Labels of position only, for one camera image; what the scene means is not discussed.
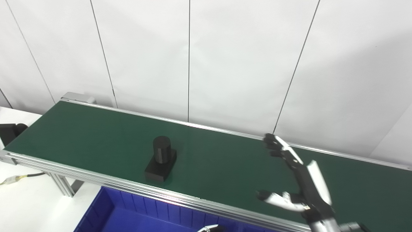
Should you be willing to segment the left white-black robot hand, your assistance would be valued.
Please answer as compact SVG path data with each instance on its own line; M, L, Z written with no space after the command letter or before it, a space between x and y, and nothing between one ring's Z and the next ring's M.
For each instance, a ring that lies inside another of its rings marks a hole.
M224 232L225 227L219 224L204 226L197 232Z

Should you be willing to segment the right white-black robot hand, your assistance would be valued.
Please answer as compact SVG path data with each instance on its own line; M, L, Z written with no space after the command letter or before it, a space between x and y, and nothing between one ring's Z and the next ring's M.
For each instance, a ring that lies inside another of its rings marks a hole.
M263 138L272 157L282 158L293 172L300 192L286 191L279 195L266 190L257 191L257 198L267 204L301 213L308 224L334 218L331 196L315 160L305 165L294 149L279 136L271 133Z

